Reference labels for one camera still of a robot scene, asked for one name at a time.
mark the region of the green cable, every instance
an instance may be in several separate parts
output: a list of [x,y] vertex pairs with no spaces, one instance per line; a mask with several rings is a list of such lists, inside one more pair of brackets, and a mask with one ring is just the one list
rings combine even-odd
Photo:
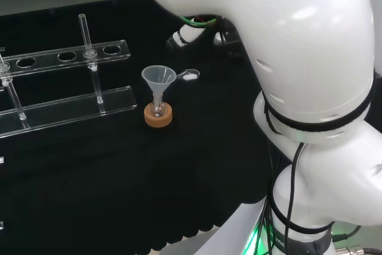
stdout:
[[187,19],[187,18],[185,18],[185,17],[183,17],[183,16],[180,16],[180,18],[181,18],[184,22],[186,22],[186,23],[188,23],[188,24],[190,24],[190,25],[194,25],[194,26],[208,26],[208,25],[211,25],[211,24],[213,24],[213,23],[215,23],[215,22],[217,21],[216,18],[214,18],[214,19],[212,19],[212,20],[210,20],[210,21],[207,21],[207,22],[195,22],[195,21],[189,20],[189,19]]

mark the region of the acrylic test tube rack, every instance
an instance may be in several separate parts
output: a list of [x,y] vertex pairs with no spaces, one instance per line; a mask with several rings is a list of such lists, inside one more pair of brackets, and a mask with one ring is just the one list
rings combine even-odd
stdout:
[[[126,42],[92,44],[84,14],[79,15],[79,22],[84,46],[4,58],[0,55],[0,97],[7,92],[14,105],[14,109],[0,111],[0,138],[131,110],[137,106],[130,86],[102,91],[98,79],[98,64],[129,58]],[[14,77],[85,65],[91,74],[94,93],[31,106],[20,103],[13,85]]]

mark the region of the metal connector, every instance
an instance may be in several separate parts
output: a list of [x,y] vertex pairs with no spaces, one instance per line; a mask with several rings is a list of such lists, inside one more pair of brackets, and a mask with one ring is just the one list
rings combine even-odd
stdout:
[[353,246],[348,248],[341,248],[335,251],[337,255],[365,255],[361,246]]

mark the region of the black tablecloth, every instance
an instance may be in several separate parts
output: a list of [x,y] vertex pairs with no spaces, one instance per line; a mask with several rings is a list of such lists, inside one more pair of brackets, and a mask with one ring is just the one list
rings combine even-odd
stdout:
[[[253,120],[260,87],[250,62],[208,41],[168,51],[165,41],[182,23],[153,0],[0,17],[0,47],[15,55],[82,45],[79,13],[93,43],[127,41],[132,57],[101,65],[101,87],[132,86],[138,108],[0,140],[0,254],[147,254],[262,199],[269,156]],[[201,72],[165,92],[174,119],[160,130],[143,118],[152,95],[141,71],[152,64]],[[93,89],[86,67],[14,83],[24,105]],[[4,93],[0,105],[11,107]],[[381,109],[377,97],[369,119],[379,130]]]

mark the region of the green light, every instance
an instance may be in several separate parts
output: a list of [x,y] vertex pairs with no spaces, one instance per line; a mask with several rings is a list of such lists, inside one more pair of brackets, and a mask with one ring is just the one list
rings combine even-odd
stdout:
[[[245,244],[242,255],[254,255],[255,248],[256,248],[257,233],[258,233],[257,228],[251,232],[251,234],[248,237],[247,243]],[[257,254],[262,255],[266,252],[267,252],[267,248],[263,244],[263,240],[261,240],[260,238],[260,241],[258,242]]]

